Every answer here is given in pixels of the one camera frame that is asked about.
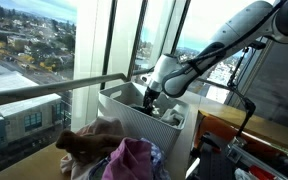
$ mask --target white laundry basket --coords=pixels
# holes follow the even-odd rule
[[[99,92],[99,116],[119,118],[127,136],[146,138],[159,146],[167,156],[172,150],[189,114],[189,105],[161,94],[156,100],[156,106],[163,109],[173,109],[181,113],[184,120],[178,127],[170,126],[159,119],[139,112],[129,105],[142,105],[146,87],[128,82]]]

